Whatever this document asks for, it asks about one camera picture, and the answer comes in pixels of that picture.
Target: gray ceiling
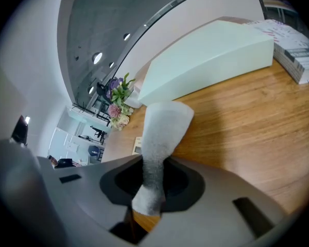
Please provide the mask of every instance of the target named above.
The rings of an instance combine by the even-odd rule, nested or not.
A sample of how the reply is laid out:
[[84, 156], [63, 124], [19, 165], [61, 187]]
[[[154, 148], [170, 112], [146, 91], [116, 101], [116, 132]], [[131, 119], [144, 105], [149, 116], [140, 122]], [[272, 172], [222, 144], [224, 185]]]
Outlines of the gray ceiling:
[[[131, 43], [123, 40], [136, 31], [172, 0], [75, 0], [67, 35], [67, 64], [72, 90], [76, 98], [87, 97], [87, 87], [93, 78], [102, 79], [117, 63]], [[96, 65], [92, 55], [102, 52]]]

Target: wooden table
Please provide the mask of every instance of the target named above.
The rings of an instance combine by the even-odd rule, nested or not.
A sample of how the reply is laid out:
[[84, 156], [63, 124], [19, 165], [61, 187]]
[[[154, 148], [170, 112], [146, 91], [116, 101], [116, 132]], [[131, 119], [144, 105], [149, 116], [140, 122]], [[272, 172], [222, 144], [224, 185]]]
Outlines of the wooden table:
[[[309, 197], [309, 84], [297, 85], [276, 61], [183, 96], [195, 116], [173, 155], [223, 168], [291, 213]], [[108, 138], [102, 162], [131, 155], [146, 107]], [[138, 223], [147, 223], [138, 215]]]

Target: flower bouquet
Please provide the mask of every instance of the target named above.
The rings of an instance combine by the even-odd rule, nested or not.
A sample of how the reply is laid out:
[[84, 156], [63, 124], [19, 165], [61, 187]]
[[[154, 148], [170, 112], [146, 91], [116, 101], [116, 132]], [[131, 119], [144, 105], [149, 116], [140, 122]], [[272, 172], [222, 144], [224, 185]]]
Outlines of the flower bouquet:
[[109, 115], [111, 117], [111, 125], [121, 131], [125, 125], [129, 123], [129, 117], [133, 113], [133, 108], [129, 107], [124, 103], [126, 97], [130, 95], [130, 90], [128, 85], [130, 80], [126, 82], [129, 73], [127, 73], [124, 78], [114, 78], [111, 80], [109, 85], [109, 90], [107, 92], [107, 97], [113, 102], [109, 106]]

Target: white cloth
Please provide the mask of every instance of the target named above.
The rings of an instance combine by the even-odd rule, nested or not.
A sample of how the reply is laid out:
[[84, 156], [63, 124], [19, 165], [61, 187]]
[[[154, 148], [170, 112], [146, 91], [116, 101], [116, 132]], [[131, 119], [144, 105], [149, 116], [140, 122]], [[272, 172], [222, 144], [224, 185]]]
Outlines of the white cloth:
[[132, 200], [135, 211], [159, 215], [165, 198], [163, 162], [182, 140], [193, 116], [189, 106], [177, 101], [148, 106], [142, 136], [143, 184]]

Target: round light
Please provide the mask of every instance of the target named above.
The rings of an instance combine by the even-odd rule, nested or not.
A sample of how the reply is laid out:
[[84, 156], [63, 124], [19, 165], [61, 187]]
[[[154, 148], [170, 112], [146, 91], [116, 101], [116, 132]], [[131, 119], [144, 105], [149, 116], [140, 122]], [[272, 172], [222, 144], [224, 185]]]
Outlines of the round light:
[[93, 63], [94, 63], [94, 64], [97, 64], [97, 63], [99, 62], [99, 60], [101, 59], [102, 55], [103, 55], [103, 54], [102, 54], [102, 53], [99, 53], [99, 52], [95, 53], [95, 54], [93, 55], [93, 57], [92, 57]]
[[128, 38], [130, 37], [130, 34], [124, 34], [124, 40], [126, 41], [126, 40], [128, 40]]
[[91, 94], [94, 90], [94, 86], [89, 89], [89, 94]]

